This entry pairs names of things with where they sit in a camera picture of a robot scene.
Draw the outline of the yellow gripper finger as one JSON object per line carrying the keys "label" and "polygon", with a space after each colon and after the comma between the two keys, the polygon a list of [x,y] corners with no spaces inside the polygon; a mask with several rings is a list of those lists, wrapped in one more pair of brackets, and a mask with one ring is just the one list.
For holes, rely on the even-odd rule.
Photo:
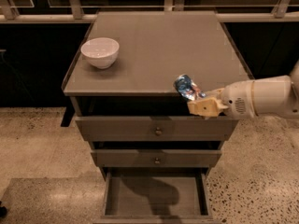
{"label": "yellow gripper finger", "polygon": [[225,109],[228,109],[227,105],[215,97],[189,101],[187,106],[191,114],[208,118],[217,117]]}
{"label": "yellow gripper finger", "polygon": [[205,95],[206,97],[215,97],[216,99],[220,99],[222,92],[223,92],[223,88],[219,88],[212,91],[206,91]]}

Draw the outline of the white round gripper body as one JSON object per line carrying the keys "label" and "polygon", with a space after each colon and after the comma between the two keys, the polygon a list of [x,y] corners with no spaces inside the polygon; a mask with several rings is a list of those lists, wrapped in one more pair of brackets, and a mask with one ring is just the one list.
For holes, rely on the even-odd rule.
{"label": "white round gripper body", "polygon": [[253,80],[240,81],[228,85],[221,93],[221,100],[227,106],[224,114],[232,119],[255,117],[252,101]]}

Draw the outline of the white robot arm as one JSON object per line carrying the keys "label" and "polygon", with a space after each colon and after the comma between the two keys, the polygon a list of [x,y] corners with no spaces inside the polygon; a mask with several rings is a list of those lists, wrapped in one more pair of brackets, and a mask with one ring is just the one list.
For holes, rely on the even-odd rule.
{"label": "white robot arm", "polygon": [[235,82],[210,91],[207,98],[187,103],[193,115],[204,118],[220,113],[232,119],[259,116],[299,118],[299,61],[288,76]]}

